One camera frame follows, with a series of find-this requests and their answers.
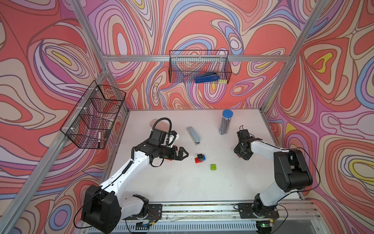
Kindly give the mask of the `green lego brick back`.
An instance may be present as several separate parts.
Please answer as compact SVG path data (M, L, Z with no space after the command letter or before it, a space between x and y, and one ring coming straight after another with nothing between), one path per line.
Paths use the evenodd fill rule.
M215 164L211 164L211 165L210 165L210 170L211 170L211 171L216 171L216 170L217 170L216 165L215 165Z

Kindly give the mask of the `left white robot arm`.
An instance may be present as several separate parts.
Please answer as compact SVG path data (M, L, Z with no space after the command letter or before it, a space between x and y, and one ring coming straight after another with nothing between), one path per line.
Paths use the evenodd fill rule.
M81 220L104 234L111 233L119 221L131 216L148 216L149 200L133 195L121 201L129 184L156 158L182 161L189 156L184 147L140 143L131 157L112 177L99 186L91 185L81 207Z

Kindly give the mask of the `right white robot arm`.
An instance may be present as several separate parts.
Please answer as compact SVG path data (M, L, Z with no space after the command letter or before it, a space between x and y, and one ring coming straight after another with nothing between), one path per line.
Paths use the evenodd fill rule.
M244 160L254 154L271 160L274 164L275 181L263 192L257 194L252 205L256 213L274 209L278 202L293 192L300 191L313 184L313 178L299 149L283 149L254 137L248 130L237 132L238 144L234 153Z

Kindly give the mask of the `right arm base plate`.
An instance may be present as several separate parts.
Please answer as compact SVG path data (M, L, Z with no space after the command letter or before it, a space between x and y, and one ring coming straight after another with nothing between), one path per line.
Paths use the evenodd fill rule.
M254 205L253 203L238 203L235 205L241 219L277 220L280 216L276 206Z

